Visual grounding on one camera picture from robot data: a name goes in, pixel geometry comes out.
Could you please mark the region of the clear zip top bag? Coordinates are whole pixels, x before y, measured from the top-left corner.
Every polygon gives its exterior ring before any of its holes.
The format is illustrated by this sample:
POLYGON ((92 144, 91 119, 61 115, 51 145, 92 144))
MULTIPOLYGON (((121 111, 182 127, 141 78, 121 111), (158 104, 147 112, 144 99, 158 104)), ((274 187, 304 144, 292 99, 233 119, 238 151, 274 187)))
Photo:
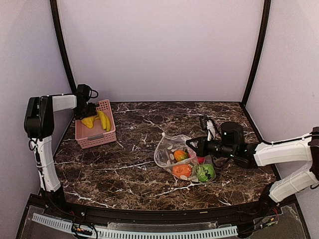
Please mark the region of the clear zip top bag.
POLYGON ((186 145, 190 137, 186 135, 167 135, 162 133, 155 152, 156 165, 178 179, 209 184, 216 178, 211 156, 198 157, 186 145))

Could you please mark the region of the yellow fake banana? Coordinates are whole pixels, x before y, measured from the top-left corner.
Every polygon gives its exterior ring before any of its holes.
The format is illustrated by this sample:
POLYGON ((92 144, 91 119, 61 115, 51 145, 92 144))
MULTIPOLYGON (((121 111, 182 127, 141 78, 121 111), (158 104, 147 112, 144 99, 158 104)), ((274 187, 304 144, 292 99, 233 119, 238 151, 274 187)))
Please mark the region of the yellow fake banana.
POLYGON ((109 132, 112 128, 109 117, 103 111, 97 111, 103 130, 109 132))

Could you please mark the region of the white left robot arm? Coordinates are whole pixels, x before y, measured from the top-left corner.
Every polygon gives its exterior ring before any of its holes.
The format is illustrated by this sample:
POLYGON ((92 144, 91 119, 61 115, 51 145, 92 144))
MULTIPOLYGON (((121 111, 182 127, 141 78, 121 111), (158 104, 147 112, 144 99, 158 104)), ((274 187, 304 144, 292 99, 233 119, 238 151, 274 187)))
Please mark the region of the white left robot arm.
POLYGON ((96 115, 95 104, 89 102, 94 92, 95 90, 78 90, 74 94, 31 97, 28 101, 24 119, 24 130, 29 138, 28 147, 35 156, 43 197, 51 202, 52 211, 59 217, 66 217, 70 213, 70 205, 66 203, 54 166, 54 113, 73 110, 77 120, 96 115))

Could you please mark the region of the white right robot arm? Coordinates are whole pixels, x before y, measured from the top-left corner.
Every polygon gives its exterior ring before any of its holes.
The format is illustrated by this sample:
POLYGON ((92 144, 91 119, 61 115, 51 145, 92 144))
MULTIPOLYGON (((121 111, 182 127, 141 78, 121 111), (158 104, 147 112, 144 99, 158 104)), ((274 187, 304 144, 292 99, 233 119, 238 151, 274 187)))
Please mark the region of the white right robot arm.
POLYGON ((187 140, 186 145, 199 157, 211 155, 229 158, 247 169, 294 161, 305 162, 297 171, 265 187, 254 206, 254 211, 259 216, 267 215, 274 205, 285 198, 319 182, 318 127, 299 138, 246 143, 242 126, 232 122, 231 127, 222 127, 220 140, 197 137, 187 140))

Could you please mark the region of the orange fake fruit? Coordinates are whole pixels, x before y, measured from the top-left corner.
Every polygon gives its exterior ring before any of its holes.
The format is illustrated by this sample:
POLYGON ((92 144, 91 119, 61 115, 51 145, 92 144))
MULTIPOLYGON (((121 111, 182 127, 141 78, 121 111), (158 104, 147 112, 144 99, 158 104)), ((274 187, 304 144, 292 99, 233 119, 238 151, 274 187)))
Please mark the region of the orange fake fruit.
POLYGON ((192 167, 189 164, 179 164, 172 168, 172 172, 175 177, 187 180, 192 175, 192 167))

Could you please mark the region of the yellow fake lemon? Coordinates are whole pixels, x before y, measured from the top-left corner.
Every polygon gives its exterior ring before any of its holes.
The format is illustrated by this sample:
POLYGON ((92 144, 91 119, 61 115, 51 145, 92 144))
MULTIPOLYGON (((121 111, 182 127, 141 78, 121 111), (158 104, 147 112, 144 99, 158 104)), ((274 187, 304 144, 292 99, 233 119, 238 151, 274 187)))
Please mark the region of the yellow fake lemon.
POLYGON ((81 122, 87 128, 92 129, 94 127, 94 121, 98 119, 99 119, 99 116, 91 116, 91 117, 83 118, 81 122))

